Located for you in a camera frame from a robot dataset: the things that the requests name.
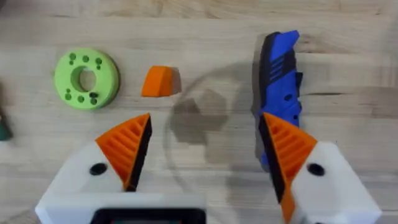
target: ridged orange surface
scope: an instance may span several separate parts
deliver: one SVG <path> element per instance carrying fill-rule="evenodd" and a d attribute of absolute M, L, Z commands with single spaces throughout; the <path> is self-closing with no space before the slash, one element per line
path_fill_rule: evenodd
<path fill-rule="evenodd" d="M 272 114 L 264 113 L 264 117 L 285 182 L 285 191 L 280 206 L 286 223 L 290 223 L 295 209 L 294 198 L 290 190 L 292 181 L 318 141 L 300 128 Z"/>
<path fill-rule="evenodd" d="M 110 129 L 95 140 L 113 169 L 120 176 L 124 188 L 129 184 L 141 138 L 149 118 L 149 114 L 132 118 Z"/>

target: blue 3d printed part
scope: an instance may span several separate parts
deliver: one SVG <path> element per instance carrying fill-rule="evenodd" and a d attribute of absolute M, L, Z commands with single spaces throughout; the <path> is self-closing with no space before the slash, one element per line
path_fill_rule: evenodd
<path fill-rule="evenodd" d="M 302 109 L 298 97 L 303 73 L 297 72 L 293 46 L 299 36 L 297 30 L 269 34 L 262 46 L 259 67 L 259 114 L 267 112 L 296 126 Z M 265 153 L 261 162 L 267 165 Z"/>

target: orange gripper pad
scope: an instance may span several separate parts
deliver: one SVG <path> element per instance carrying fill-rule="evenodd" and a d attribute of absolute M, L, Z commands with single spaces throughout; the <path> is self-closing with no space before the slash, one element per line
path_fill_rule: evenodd
<path fill-rule="evenodd" d="M 269 113 L 263 114 L 259 129 L 275 192 L 285 221 L 289 223 L 295 208 L 291 183 L 318 141 L 300 128 Z"/>
<path fill-rule="evenodd" d="M 142 87 L 142 96 L 170 96 L 172 94 L 173 70 L 166 66 L 152 66 Z"/>
<path fill-rule="evenodd" d="M 151 135 L 148 113 L 117 125 L 95 140 L 122 180 L 125 191 L 136 190 Z"/>

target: wooden table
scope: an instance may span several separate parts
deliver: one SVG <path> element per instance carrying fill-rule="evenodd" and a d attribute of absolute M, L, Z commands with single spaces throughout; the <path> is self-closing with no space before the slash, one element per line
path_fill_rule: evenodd
<path fill-rule="evenodd" d="M 264 36 L 297 29 L 303 129 L 339 145 L 382 208 L 379 223 L 398 222 L 397 1 L 0 2 L 0 105 L 14 132 L 0 143 L 0 220 L 32 209 L 72 150 L 150 112 L 139 191 L 203 193 L 209 223 L 280 223 L 256 159 L 252 86 Z M 72 47 L 117 63 L 107 107 L 74 110 L 58 97 L 53 70 Z M 178 68 L 182 92 L 140 97 L 152 65 Z"/>

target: green object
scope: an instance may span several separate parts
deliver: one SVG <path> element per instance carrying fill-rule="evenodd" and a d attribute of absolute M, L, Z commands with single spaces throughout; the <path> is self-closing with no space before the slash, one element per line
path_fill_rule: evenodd
<path fill-rule="evenodd" d="M 0 116 L 0 141 L 7 141 L 11 137 L 10 130 L 6 126 L 3 118 Z"/>
<path fill-rule="evenodd" d="M 80 85 L 80 73 L 93 71 L 96 83 L 86 91 Z M 93 49 L 73 49 L 58 61 L 55 68 L 55 87 L 61 99 L 81 110 L 98 109 L 113 100 L 119 89 L 119 75 L 113 61 Z"/>

